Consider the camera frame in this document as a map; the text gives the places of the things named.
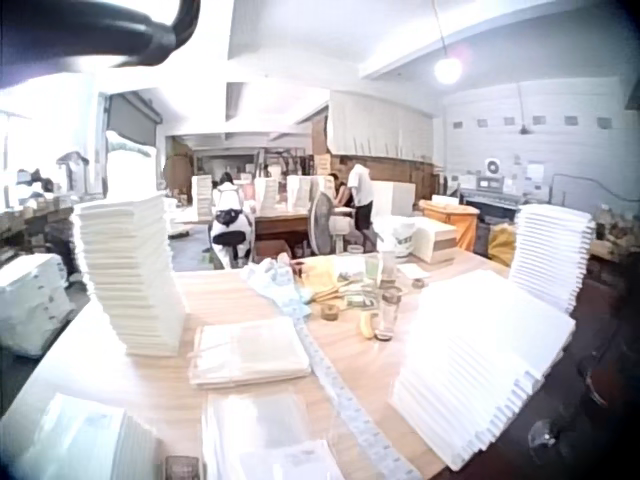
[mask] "bag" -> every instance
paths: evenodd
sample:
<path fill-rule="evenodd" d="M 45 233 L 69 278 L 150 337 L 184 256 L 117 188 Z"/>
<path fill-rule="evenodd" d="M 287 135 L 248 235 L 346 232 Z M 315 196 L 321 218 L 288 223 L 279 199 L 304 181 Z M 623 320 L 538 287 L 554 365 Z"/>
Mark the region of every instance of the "bag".
<path fill-rule="evenodd" d="M 242 214 L 242 210 L 219 210 L 216 212 L 216 222 L 224 225 L 229 228 L 229 225 L 236 223 L 240 215 Z"/>

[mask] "tape roll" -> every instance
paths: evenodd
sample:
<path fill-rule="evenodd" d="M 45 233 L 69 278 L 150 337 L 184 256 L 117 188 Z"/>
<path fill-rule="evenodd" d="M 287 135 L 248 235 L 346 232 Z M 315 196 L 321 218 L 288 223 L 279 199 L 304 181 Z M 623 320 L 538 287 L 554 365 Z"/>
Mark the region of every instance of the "tape roll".
<path fill-rule="evenodd" d="M 320 318 L 328 322 L 335 322 L 340 314 L 340 309 L 335 305 L 323 305 L 320 311 Z"/>
<path fill-rule="evenodd" d="M 420 290 L 421 288 L 426 287 L 427 283 L 421 278 L 416 278 L 413 282 L 411 282 L 411 286 L 416 290 Z"/>

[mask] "person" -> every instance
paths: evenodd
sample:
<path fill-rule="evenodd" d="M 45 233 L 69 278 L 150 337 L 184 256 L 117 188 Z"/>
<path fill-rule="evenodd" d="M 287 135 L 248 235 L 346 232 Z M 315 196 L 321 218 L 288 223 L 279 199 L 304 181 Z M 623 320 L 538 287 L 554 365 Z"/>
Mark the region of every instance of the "person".
<path fill-rule="evenodd" d="M 336 173 L 330 173 L 329 175 L 333 177 L 333 184 L 336 189 L 336 199 L 333 201 L 333 205 L 335 207 L 355 208 L 353 195 L 351 195 L 351 191 L 347 188 L 347 184 L 340 181 L 340 177 L 338 177 Z"/>
<path fill-rule="evenodd" d="M 349 171 L 347 187 L 353 196 L 353 203 L 356 208 L 355 227 L 362 234 L 362 246 L 365 247 L 366 241 L 369 240 L 375 249 L 375 242 L 368 234 L 368 230 L 371 228 L 371 212 L 373 210 L 373 184 L 369 177 L 369 169 L 356 163 L 350 157 L 342 157 L 340 165 Z"/>
<path fill-rule="evenodd" d="M 225 232 L 243 232 L 245 241 L 236 246 L 238 258 L 247 259 L 251 251 L 251 224 L 243 211 L 244 196 L 234 185 L 229 172 L 220 177 L 218 187 L 213 191 L 213 221 L 209 231 L 211 247 L 225 269 L 231 268 L 230 248 L 216 243 L 216 236 Z"/>

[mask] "woman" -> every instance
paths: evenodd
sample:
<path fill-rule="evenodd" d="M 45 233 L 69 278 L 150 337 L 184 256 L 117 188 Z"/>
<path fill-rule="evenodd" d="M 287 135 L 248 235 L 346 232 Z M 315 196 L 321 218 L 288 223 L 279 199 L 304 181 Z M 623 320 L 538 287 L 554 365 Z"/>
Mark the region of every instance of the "woman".
<path fill-rule="evenodd" d="M 213 222 L 211 224 L 211 247 L 225 269 L 231 268 L 231 246 L 222 233 L 243 232 L 244 242 L 236 245 L 238 258 L 247 258 L 251 249 L 251 224 L 243 211 L 244 196 L 242 191 L 233 184 L 229 172 L 220 177 L 218 188 L 213 193 Z"/>
<path fill-rule="evenodd" d="M 333 201 L 333 205 L 335 207 L 355 208 L 351 190 L 344 182 L 340 181 L 340 177 L 338 177 L 336 173 L 330 173 L 329 175 L 333 177 L 333 183 L 336 189 L 336 199 Z"/>

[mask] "white shirt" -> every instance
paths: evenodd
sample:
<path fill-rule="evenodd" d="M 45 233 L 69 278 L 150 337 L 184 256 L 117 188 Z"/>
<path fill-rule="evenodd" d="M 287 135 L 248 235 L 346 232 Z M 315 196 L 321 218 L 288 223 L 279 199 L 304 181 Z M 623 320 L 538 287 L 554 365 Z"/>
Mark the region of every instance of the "white shirt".
<path fill-rule="evenodd" d="M 362 207 L 373 202 L 373 184 L 371 183 L 371 178 L 369 178 L 368 168 L 356 163 L 351 173 L 349 173 L 347 187 L 351 189 L 356 207 Z"/>
<path fill-rule="evenodd" d="M 242 195 L 242 191 L 232 183 L 223 183 L 213 191 L 212 195 L 212 210 L 214 212 L 216 210 L 242 210 L 244 195 Z"/>

